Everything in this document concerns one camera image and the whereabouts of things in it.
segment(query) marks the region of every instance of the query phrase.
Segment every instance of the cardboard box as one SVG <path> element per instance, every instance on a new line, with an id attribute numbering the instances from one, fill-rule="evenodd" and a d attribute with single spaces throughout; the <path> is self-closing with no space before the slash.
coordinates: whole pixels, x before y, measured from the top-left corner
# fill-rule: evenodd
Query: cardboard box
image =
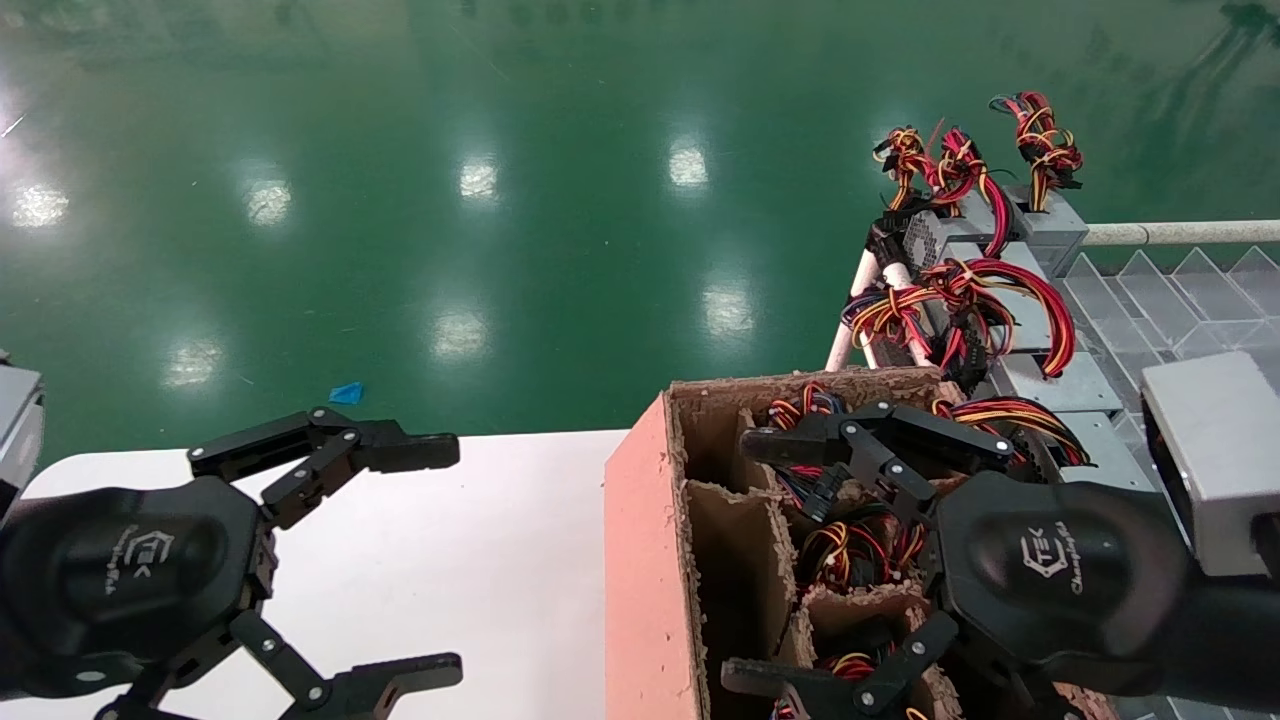
<path id="1" fill-rule="evenodd" d="M 934 369 L 919 368 L 673 383 L 659 395 L 605 464 L 607 720 L 765 720 L 771 701 L 721 688 L 722 661 L 812 666 L 815 637 L 874 614 L 904 632 L 924 621 L 928 603 L 911 580 L 796 598 L 792 538 L 812 527 L 771 469 L 737 454 L 737 438 L 753 414 L 809 380 L 854 407 L 960 400 Z M 943 491 L 955 480 L 931 478 Z M 852 486 L 840 496 L 864 500 Z M 1087 700 L 1098 707 L 1091 720 L 1114 719 L 1105 698 Z M 960 717 L 955 687 L 937 667 L 911 701 L 931 720 Z"/>

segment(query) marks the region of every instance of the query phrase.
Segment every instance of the white tabletop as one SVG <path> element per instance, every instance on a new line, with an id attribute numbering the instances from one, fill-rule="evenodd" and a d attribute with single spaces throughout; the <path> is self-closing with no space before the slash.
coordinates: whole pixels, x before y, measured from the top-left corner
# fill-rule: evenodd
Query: white tabletop
<path id="1" fill-rule="evenodd" d="M 325 676 L 352 665 L 462 655 L 454 688 L 404 696 L 392 720 L 604 717 L 604 461 L 626 430 L 462 438 L 448 470 L 364 474 L 279 532 L 264 616 Z M 237 487 L 257 495 L 280 471 Z M 78 455 L 24 497 L 164 488 L 180 450 Z M 0 705 L 5 720 L 88 720 L 122 692 Z M 243 651 L 161 708 L 275 720 L 289 696 Z"/>

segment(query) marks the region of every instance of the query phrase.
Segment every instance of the blue paper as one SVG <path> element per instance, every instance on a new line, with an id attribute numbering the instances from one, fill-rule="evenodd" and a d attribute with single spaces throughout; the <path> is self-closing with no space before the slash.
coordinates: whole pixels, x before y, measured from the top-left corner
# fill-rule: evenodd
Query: blue paper
<path id="1" fill-rule="evenodd" d="M 357 405 L 365 396 L 365 383 L 347 383 L 329 391 L 329 402 L 334 405 Z"/>

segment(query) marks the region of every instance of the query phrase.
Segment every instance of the green floor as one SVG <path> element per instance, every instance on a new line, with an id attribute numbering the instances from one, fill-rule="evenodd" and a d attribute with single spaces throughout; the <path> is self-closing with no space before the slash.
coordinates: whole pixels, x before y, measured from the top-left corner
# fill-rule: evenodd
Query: green floor
<path id="1" fill-rule="evenodd" d="M 1023 174 L 986 101 L 1038 88 L 1089 222 L 1280 215 L 1272 23 L 1189 0 L 0 0 L 0 346 L 46 374 L 46 462 L 352 380 L 356 414 L 417 430 L 622 427 L 673 378 L 822 363 L 899 123 L 946 115 Z"/>

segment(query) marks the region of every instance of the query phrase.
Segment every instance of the white pipe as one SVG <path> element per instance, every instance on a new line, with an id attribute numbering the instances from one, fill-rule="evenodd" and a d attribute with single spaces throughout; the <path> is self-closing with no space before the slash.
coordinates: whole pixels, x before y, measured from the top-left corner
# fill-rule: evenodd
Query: white pipe
<path id="1" fill-rule="evenodd" d="M 856 297 L 867 291 L 879 274 L 879 264 L 876 261 L 876 256 L 870 251 L 863 250 L 863 256 L 858 263 L 858 272 L 854 274 L 854 282 L 849 287 L 849 297 Z M 902 290 L 911 284 L 911 273 L 908 272 L 906 266 L 901 263 L 893 263 L 884 268 L 884 282 L 896 290 Z M 840 370 L 849 364 L 849 354 L 852 350 L 854 332 L 844 323 L 841 319 L 840 324 L 836 327 L 836 338 L 831 343 L 831 352 L 827 355 L 827 372 L 833 373 Z M 863 347 L 869 347 L 867 333 L 861 333 L 858 337 L 859 345 Z M 929 361 L 929 352 L 919 342 L 911 341 L 908 343 L 908 351 L 911 354 L 911 359 L 915 361 L 916 366 L 933 366 Z M 867 366 L 876 369 L 878 364 L 876 363 L 874 355 L 870 352 L 863 354 L 867 357 Z"/>
<path id="2" fill-rule="evenodd" d="M 872 286 L 872 282 L 879 274 L 879 264 L 876 263 L 876 256 L 869 251 L 863 250 L 863 256 L 858 261 L 858 272 L 854 273 L 854 283 L 849 286 L 849 297 L 858 297 Z M 867 337 L 860 337 L 859 342 L 867 346 Z M 836 325 L 836 340 L 831 342 L 831 352 L 827 354 L 827 372 L 835 373 L 849 364 L 849 354 L 854 348 L 854 331 L 849 329 L 845 324 L 844 318 Z M 867 366 L 876 369 L 876 361 L 870 356 L 867 357 Z"/>
<path id="3" fill-rule="evenodd" d="M 911 273 L 908 272 L 906 265 L 891 263 L 884 268 L 884 282 L 895 290 L 904 290 L 911 286 Z M 919 342 L 911 340 L 906 343 L 906 348 L 911 352 L 911 359 L 915 360 L 916 368 L 933 366 L 933 363 L 929 363 L 929 351 Z"/>
<path id="4" fill-rule="evenodd" d="M 1094 245 L 1213 245 L 1219 242 L 1280 241 L 1280 220 L 1220 220 L 1208 223 L 1100 223 L 1089 225 L 1085 246 Z"/>

